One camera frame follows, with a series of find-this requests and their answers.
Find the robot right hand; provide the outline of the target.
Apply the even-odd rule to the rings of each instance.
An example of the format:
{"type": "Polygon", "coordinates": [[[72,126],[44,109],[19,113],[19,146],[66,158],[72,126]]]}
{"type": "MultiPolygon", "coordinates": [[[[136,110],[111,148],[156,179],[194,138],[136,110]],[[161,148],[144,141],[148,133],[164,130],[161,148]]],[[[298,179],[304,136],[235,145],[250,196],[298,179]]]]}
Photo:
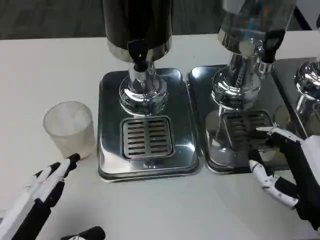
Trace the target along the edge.
{"type": "Polygon", "coordinates": [[[275,200],[295,209],[301,220],[320,230],[320,137],[303,139],[278,126],[257,127],[248,132],[253,139],[262,139],[269,147],[284,154],[294,183],[266,168],[261,152],[250,149],[248,163],[261,188],[275,200]]]}

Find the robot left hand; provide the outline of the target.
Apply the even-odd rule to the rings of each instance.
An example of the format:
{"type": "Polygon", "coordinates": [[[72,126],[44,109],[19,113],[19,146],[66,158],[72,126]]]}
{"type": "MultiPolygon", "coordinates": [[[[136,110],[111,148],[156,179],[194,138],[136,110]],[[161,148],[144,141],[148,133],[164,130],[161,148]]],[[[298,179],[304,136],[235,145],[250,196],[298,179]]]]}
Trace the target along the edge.
{"type": "Polygon", "coordinates": [[[2,240],[35,240],[62,196],[65,178],[81,159],[74,153],[35,173],[4,216],[0,218],[2,240]]]}

